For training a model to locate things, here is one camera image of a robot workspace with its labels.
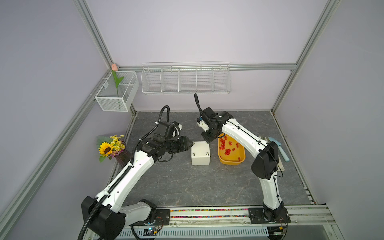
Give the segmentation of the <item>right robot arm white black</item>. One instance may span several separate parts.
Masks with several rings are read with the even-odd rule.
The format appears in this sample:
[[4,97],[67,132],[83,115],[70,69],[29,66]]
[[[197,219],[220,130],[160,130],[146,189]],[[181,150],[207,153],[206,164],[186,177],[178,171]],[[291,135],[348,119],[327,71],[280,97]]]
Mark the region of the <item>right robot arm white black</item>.
[[277,143],[268,143],[257,137],[228,112],[216,113],[211,108],[203,110],[196,93],[194,99],[200,113],[197,123],[204,130],[203,139],[210,143],[221,135],[228,135],[242,145],[254,158],[251,170],[261,183],[265,220],[268,223],[288,224],[289,213],[281,198],[277,180],[284,176],[278,174],[280,168]]

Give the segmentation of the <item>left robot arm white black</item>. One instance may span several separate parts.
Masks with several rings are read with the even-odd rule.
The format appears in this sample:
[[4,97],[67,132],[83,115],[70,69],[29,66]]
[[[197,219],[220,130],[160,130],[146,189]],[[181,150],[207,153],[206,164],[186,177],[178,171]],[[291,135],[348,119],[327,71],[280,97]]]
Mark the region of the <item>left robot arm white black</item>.
[[121,172],[96,197],[86,197],[82,204],[84,224],[78,239],[82,240],[88,229],[101,240],[114,240],[126,226],[138,222],[156,222],[157,206],[148,200],[123,206],[133,187],[163,155],[171,156],[190,150],[193,142],[181,136],[182,126],[170,121],[170,107],[165,105],[159,113],[155,127],[134,145],[131,159]]

